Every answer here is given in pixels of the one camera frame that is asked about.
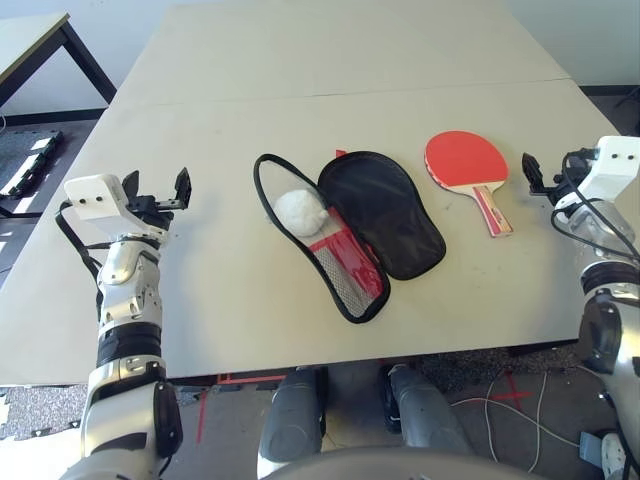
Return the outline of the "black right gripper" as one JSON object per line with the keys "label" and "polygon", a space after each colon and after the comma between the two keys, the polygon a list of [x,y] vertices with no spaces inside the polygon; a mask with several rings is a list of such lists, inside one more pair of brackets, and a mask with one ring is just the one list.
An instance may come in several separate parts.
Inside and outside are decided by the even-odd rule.
{"label": "black right gripper", "polygon": [[[598,151],[595,148],[581,148],[565,155],[565,170],[568,173],[589,173],[591,164],[596,159]],[[522,154],[522,171],[529,183],[529,193],[533,196],[544,196],[552,205],[574,192],[570,179],[566,175],[556,174],[552,186],[545,186],[543,174],[536,158],[528,153]]]}

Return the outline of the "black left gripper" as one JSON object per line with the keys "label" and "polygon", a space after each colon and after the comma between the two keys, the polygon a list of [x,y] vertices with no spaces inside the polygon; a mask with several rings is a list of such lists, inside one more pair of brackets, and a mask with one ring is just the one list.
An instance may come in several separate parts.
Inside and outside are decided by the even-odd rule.
{"label": "black left gripper", "polygon": [[184,167],[175,181],[175,198],[157,201],[152,195],[137,196],[139,190],[139,171],[134,170],[122,180],[122,188],[127,198],[133,198],[127,210],[147,225],[157,228],[169,228],[174,219],[173,210],[185,210],[189,206],[192,184],[188,169]]}

